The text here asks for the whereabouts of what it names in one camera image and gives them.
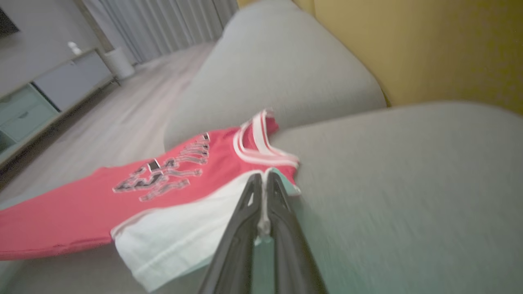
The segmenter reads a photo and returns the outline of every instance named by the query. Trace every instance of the printed lettering on shirt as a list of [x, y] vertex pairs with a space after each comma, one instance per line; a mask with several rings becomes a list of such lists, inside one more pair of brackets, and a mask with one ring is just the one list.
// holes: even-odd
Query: printed lettering on shirt
[[157, 159], [140, 166], [134, 173], [112, 189], [114, 193], [148, 190], [140, 196], [140, 201], [150, 201], [173, 189], [183, 189], [190, 185], [187, 177], [201, 176], [202, 169], [180, 170], [180, 163], [207, 164], [209, 157], [209, 134], [202, 134], [195, 142], [188, 144], [176, 157], [165, 160], [160, 165]]

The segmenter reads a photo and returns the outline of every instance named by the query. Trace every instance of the gray curtain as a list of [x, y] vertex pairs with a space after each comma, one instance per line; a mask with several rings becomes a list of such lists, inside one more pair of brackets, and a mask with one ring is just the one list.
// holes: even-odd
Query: gray curtain
[[94, 1], [139, 63], [219, 39], [237, 10], [236, 0]]

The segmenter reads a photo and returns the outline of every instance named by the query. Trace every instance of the television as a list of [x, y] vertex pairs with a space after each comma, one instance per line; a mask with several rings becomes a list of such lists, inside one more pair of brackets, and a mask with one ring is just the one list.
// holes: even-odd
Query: television
[[18, 28], [13, 22], [5, 15], [4, 11], [0, 8], [0, 38], [9, 36], [13, 33], [18, 32]]

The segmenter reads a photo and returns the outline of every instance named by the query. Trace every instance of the gray sofa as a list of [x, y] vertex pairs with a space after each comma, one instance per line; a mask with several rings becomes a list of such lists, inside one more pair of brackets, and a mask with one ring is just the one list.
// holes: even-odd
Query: gray sofa
[[[465, 102], [385, 108], [372, 75], [287, 0], [234, 17], [165, 147], [265, 107], [282, 128], [271, 143], [301, 160], [291, 204], [330, 293], [522, 293], [521, 116]], [[273, 292], [272, 255], [255, 248], [253, 293]], [[50, 288], [23, 283], [49, 267]], [[204, 271], [156, 292], [195, 293]], [[14, 292], [144, 293], [112, 246], [34, 261], [17, 279]]]

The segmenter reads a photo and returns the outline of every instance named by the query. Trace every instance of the basketball jersey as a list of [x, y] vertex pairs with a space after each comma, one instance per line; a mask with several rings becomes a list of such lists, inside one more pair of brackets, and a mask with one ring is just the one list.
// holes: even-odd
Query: basketball jersey
[[[240, 127], [200, 134], [154, 159], [101, 168], [1, 210], [0, 260], [60, 255], [108, 244], [112, 229], [125, 231], [129, 221], [147, 219], [160, 208], [181, 209], [190, 203], [197, 210], [209, 205], [202, 203], [213, 201], [216, 197], [210, 196], [220, 188], [243, 188], [246, 174], [271, 167], [293, 187], [298, 159], [270, 146], [268, 136], [277, 129], [272, 113], [264, 110]], [[238, 200], [240, 194], [241, 190], [230, 196]], [[175, 225], [197, 223], [197, 217], [188, 216], [185, 223]]]

